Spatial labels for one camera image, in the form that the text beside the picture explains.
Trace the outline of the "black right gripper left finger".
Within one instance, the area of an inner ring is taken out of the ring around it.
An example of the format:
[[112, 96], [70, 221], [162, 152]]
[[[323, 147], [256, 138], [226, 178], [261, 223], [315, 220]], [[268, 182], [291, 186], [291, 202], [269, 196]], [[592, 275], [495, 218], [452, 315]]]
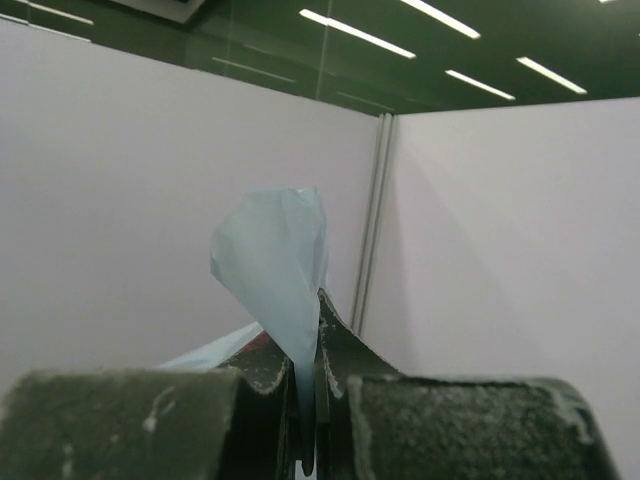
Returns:
[[266, 334], [218, 367], [33, 371], [1, 403], [1, 475], [290, 479], [292, 389]]

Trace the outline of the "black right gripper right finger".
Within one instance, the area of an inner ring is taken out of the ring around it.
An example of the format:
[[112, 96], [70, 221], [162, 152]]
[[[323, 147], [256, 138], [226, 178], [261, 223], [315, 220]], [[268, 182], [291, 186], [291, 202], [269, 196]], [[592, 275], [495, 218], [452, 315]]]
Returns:
[[409, 376], [318, 295], [321, 479], [616, 479], [590, 406], [547, 377]]

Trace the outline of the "light blue trash bag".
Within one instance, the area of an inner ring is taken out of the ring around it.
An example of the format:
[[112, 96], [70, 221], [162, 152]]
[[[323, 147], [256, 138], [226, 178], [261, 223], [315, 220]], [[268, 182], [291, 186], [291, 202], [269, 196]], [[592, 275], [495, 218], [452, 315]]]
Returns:
[[314, 472], [318, 293], [326, 285], [328, 258], [327, 218], [317, 189], [246, 193], [212, 235], [210, 270], [255, 321], [165, 364], [218, 366], [258, 334], [268, 334], [293, 363], [306, 475]]

